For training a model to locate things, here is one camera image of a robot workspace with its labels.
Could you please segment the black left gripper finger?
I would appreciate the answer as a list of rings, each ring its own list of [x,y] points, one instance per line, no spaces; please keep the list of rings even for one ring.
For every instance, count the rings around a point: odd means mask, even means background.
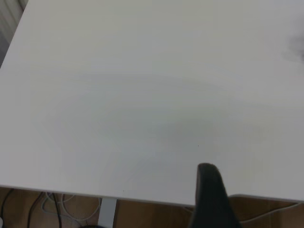
[[[195,207],[190,228],[240,228],[218,168],[201,163],[197,168]]]

